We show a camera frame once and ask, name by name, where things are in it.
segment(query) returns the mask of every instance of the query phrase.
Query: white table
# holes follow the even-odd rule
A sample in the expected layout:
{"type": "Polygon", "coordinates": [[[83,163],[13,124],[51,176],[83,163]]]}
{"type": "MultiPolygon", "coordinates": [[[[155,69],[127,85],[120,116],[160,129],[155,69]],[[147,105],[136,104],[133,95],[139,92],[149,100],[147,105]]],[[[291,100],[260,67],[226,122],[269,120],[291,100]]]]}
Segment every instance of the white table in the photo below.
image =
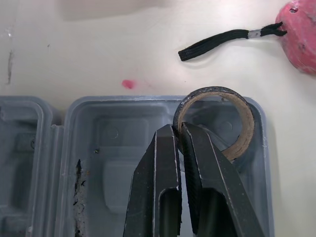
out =
{"type": "Polygon", "coordinates": [[[187,63],[177,54],[274,23],[286,2],[1,0],[0,94],[38,96],[63,111],[86,95],[185,95],[211,85],[252,97],[268,120],[276,237],[314,236],[316,78],[292,67],[276,37],[235,40],[187,63]]]}

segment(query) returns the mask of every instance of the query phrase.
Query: black elastic cord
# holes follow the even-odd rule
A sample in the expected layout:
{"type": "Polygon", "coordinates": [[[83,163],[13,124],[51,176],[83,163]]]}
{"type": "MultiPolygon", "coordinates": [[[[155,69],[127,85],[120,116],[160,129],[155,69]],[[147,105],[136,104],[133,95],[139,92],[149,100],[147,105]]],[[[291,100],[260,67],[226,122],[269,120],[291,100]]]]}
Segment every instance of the black elastic cord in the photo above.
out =
{"type": "Polygon", "coordinates": [[[211,36],[207,39],[203,39],[191,45],[190,47],[187,47],[179,51],[178,54],[180,56],[181,61],[187,61],[189,59],[205,54],[206,52],[216,48],[222,43],[225,43],[230,40],[242,39],[242,38],[249,39],[249,38],[262,37],[262,36],[267,36],[267,35],[284,36],[287,33],[287,31],[278,30],[278,28],[282,24],[283,24],[282,22],[271,24],[257,31],[248,31],[248,30],[227,31],[215,36],[211,36]]]}

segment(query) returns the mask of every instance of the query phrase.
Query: pink ball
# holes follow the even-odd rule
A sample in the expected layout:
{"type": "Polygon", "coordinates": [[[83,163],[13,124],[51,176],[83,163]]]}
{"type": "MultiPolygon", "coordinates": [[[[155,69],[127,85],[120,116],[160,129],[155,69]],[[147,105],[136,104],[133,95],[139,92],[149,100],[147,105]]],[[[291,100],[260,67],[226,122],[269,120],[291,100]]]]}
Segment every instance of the pink ball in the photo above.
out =
{"type": "Polygon", "coordinates": [[[285,5],[276,22],[283,22],[280,37],[289,61],[298,70],[316,74],[316,0],[294,0],[285,5]]]}

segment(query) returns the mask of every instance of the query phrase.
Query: pink stain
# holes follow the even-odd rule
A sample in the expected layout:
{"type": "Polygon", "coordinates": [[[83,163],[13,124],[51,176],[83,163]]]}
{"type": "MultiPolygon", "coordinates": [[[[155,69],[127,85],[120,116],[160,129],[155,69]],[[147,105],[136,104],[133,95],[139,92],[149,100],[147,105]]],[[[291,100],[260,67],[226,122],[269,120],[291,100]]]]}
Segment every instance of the pink stain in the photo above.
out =
{"type": "Polygon", "coordinates": [[[136,81],[134,80],[124,80],[122,81],[122,86],[124,86],[126,89],[133,89],[136,85],[136,81]]]}

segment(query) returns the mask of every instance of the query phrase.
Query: plastic compartment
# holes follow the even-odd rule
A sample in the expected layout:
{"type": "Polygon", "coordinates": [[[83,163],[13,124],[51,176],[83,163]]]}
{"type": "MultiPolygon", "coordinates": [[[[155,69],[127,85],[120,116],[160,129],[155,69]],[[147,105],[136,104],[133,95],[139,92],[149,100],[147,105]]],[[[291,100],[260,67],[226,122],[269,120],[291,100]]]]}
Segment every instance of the plastic compartment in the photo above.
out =
{"type": "Polygon", "coordinates": [[[1,237],[44,236],[47,148],[50,127],[59,123],[58,113],[38,98],[0,97],[1,237]]]}
{"type": "MultiPolygon", "coordinates": [[[[72,104],[65,120],[55,237],[122,236],[132,173],[154,132],[172,123],[182,99],[86,97],[72,104]],[[79,160],[82,173],[78,179],[79,160]]],[[[255,116],[255,135],[247,152],[234,165],[265,235],[273,237],[265,118],[258,104],[247,100],[255,116]]],[[[207,127],[214,142],[222,147],[234,142],[241,130],[235,107],[214,97],[196,102],[186,121],[207,127]]],[[[181,228],[188,229],[186,207],[182,220],[181,228]]],[[[192,235],[187,232],[181,236],[192,235]]]]}

